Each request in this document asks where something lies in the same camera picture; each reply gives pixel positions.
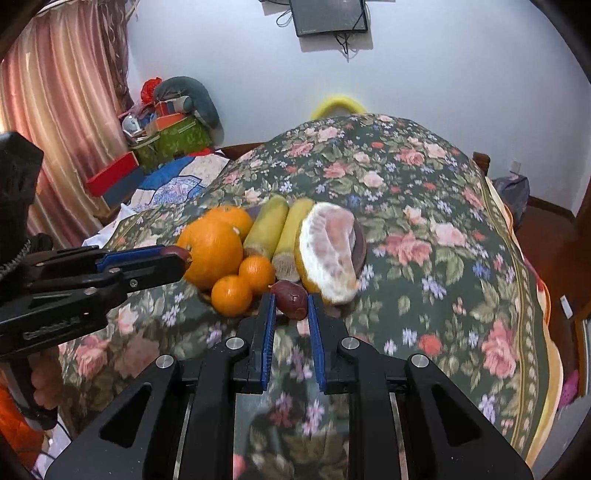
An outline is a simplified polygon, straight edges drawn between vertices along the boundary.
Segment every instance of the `bed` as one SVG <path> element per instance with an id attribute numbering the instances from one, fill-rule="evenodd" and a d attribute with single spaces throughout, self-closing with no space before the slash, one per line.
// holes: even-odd
<path id="1" fill-rule="evenodd" d="M 194 198 L 123 220 L 107 248 L 173 243 L 206 209 L 271 193 L 355 214 L 368 255 L 349 333 L 388 355 L 428 355 L 531 466 L 562 385 L 548 292 L 490 181 L 421 125 L 387 115 L 302 124 L 228 164 Z M 185 281 L 131 295 L 105 330 L 61 349 L 70 427 L 84 428 L 158 355 L 198 355 L 236 325 Z M 236 410 L 235 473 L 343 478 L 347 399 L 319 393 L 306 321 L 278 328 L 268 391 L 239 396 Z"/>

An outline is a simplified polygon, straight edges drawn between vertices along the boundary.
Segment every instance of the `pile of fruit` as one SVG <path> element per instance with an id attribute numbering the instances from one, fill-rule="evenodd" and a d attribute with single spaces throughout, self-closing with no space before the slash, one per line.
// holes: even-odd
<path id="1" fill-rule="evenodd" d="M 308 198 L 289 207 L 273 196 L 255 220 L 236 206 L 210 209 L 178 238 L 193 258 L 185 279 L 209 293 L 224 316 L 245 314 L 254 299 L 271 291 L 286 316 L 301 320 L 308 292 L 321 293 L 329 304 L 353 300 L 353 221 L 350 211 Z M 296 284 L 300 280 L 305 289 Z"/>

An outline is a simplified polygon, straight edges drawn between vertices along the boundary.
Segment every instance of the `silver screw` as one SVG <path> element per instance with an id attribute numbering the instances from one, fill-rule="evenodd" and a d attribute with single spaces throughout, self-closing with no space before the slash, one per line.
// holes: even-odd
<path id="1" fill-rule="evenodd" d="M 419 368 L 425 368 L 429 364 L 429 359 L 421 354 L 413 355 L 410 361 L 413 363 L 415 367 Z"/>
<path id="2" fill-rule="evenodd" d="M 240 337 L 232 337 L 226 340 L 226 346 L 230 350 L 238 350 L 244 346 L 244 340 L 242 340 Z"/>
<path id="3" fill-rule="evenodd" d="M 160 355 L 156 359 L 156 366 L 158 368 L 168 368 L 173 364 L 173 362 L 174 358 L 172 358 L 170 355 Z"/>
<path id="4" fill-rule="evenodd" d="M 340 344 L 347 350 L 355 350 L 359 346 L 359 340 L 355 337 L 347 337 L 343 338 L 340 341 Z"/>

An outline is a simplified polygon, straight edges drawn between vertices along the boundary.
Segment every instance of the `orange clothing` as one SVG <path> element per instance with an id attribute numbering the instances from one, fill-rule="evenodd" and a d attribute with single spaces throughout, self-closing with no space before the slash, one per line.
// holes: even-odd
<path id="1" fill-rule="evenodd" d="M 18 457 L 29 470 L 35 465 L 43 445 L 43 432 L 33 430 L 18 411 L 10 392 L 0 383 L 0 432 L 13 450 L 33 450 L 20 453 Z"/>

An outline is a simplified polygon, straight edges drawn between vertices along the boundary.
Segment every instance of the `small orange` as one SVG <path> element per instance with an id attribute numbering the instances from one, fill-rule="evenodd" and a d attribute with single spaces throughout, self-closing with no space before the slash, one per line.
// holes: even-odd
<path id="1" fill-rule="evenodd" d="M 220 278 L 238 273 L 242 262 L 240 237 L 216 219 L 202 217 L 190 223 L 177 245 L 191 252 L 193 261 L 184 278 L 199 290 L 210 290 Z"/>
<path id="2" fill-rule="evenodd" d="M 238 276 L 251 286 L 255 295 L 263 295 L 275 283 L 275 267 L 267 257 L 253 255 L 242 261 Z"/>
<path id="3" fill-rule="evenodd" d="M 205 217 L 216 218 L 222 222 L 229 223 L 238 230 L 240 240 L 244 241 L 248 232 L 251 231 L 253 220 L 246 210 L 233 205 L 221 205 L 209 210 Z"/>
<path id="4" fill-rule="evenodd" d="M 252 292 L 238 275 L 220 278 L 212 288 L 212 305 L 226 317 L 237 317 L 248 310 Z"/>

